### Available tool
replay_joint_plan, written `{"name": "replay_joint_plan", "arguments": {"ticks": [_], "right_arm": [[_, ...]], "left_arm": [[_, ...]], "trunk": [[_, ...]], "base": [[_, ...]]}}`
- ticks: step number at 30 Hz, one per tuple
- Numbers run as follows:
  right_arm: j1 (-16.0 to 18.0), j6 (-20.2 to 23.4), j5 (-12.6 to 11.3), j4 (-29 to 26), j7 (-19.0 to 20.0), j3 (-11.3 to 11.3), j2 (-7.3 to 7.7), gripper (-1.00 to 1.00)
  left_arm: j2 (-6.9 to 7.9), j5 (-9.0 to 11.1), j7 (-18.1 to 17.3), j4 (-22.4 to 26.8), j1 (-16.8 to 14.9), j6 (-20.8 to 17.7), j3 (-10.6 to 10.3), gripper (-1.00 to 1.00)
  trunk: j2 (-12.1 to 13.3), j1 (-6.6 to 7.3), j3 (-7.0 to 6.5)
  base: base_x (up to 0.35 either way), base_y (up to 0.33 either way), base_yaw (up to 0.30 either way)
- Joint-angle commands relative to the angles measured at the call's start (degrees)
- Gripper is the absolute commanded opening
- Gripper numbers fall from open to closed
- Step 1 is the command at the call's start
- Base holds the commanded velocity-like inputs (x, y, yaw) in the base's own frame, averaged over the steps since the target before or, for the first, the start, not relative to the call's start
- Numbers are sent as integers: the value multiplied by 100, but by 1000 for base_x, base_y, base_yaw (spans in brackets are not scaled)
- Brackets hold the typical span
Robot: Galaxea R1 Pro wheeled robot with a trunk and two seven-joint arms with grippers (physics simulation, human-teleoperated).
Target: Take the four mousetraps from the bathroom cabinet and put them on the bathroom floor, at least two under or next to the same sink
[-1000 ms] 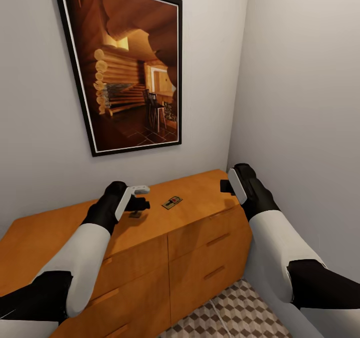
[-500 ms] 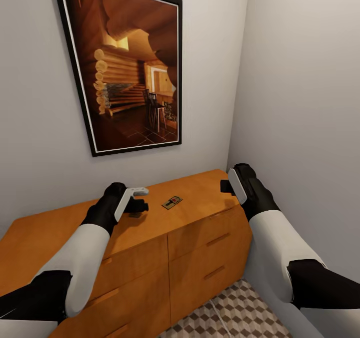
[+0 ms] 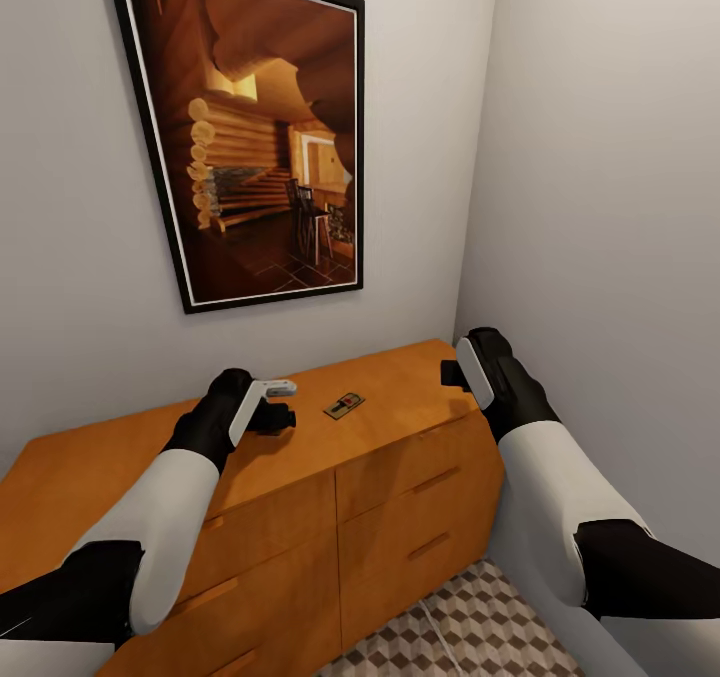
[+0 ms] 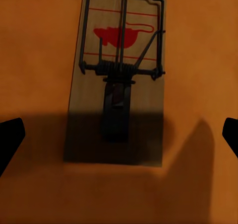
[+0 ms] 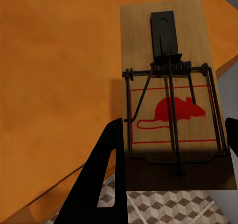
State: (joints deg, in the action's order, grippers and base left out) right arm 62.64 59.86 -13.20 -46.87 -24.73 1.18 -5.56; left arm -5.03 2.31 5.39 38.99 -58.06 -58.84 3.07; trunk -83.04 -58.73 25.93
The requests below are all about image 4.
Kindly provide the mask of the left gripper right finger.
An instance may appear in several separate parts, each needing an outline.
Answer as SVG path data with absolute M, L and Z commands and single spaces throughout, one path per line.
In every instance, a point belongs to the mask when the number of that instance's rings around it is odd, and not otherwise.
M 238 158 L 238 119 L 227 118 L 222 135 Z

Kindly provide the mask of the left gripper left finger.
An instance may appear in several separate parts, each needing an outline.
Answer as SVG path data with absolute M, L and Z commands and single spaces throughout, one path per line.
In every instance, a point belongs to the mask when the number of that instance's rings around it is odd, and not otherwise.
M 0 176 L 26 136 L 21 118 L 0 123 Z

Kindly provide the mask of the mousetrap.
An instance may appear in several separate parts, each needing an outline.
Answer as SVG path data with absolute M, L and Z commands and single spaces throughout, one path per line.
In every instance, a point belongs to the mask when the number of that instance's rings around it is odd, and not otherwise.
M 167 0 L 83 0 L 63 161 L 162 167 Z

